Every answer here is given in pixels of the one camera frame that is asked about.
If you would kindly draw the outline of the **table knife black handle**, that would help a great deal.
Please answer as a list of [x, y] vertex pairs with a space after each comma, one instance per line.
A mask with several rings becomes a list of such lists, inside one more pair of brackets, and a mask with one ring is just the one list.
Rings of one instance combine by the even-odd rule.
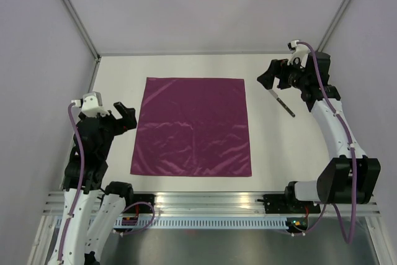
[[275, 100], [286, 110], [286, 112], [290, 116], [295, 117], [295, 114], [293, 113], [293, 111], [284, 103], [283, 100], [281, 100], [279, 95], [274, 90], [271, 89], [269, 92], [275, 98]]

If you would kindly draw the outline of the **purple satin napkin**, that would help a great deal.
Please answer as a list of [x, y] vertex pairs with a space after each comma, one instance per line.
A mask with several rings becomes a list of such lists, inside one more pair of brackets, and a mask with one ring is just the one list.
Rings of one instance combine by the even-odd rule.
[[130, 172], [250, 177], [244, 80], [147, 78]]

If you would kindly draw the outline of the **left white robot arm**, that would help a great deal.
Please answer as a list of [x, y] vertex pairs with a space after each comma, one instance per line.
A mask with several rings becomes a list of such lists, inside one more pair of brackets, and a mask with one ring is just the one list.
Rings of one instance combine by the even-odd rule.
[[132, 185], [114, 181], [106, 188], [102, 180], [115, 137], [137, 126], [135, 109], [114, 103], [121, 115], [111, 111], [81, 111], [71, 117], [74, 146], [63, 180], [61, 226], [49, 264], [99, 264], [105, 243], [118, 216], [135, 207]]

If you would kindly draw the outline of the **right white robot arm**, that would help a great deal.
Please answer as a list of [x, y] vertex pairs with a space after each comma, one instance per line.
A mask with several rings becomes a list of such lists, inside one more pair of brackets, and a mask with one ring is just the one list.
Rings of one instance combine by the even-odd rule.
[[308, 111], [317, 121], [326, 142], [330, 161], [314, 181], [292, 181], [285, 188], [283, 205], [290, 212], [302, 209], [306, 202], [367, 204], [380, 174], [380, 162], [370, 158], [351, 132], [342, 111], [337, 88], [328, 83], [331, 57], [323, 52], [309, 54], [305, 65], [302, 57], [272, 60], [269, 68], [257, 78], [268, 91], [278, 79], [277, 88], [296, 88]]

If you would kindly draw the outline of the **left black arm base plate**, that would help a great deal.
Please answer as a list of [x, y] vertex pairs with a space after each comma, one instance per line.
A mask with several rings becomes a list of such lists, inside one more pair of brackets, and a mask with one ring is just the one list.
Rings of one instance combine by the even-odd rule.
[[126, 207], [133, 205], [129, 209], [124, 211], [125, 214], [152, 214], [152, 209], [150, 206], [155, 205], [155, 195], [154, 194], [135, 194], [131, 202], [129, 202]]

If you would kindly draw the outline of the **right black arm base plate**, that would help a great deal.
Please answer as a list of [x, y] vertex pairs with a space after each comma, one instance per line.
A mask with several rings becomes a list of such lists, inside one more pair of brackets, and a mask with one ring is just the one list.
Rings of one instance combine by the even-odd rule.
[[310, 201], [299, 201], [296, 199], [288, 199], [282, 194], [265, 194], [261, 199], [257, 199], [262, 203], [266, 214], [320, 214], [319, 205], [314, 205]]

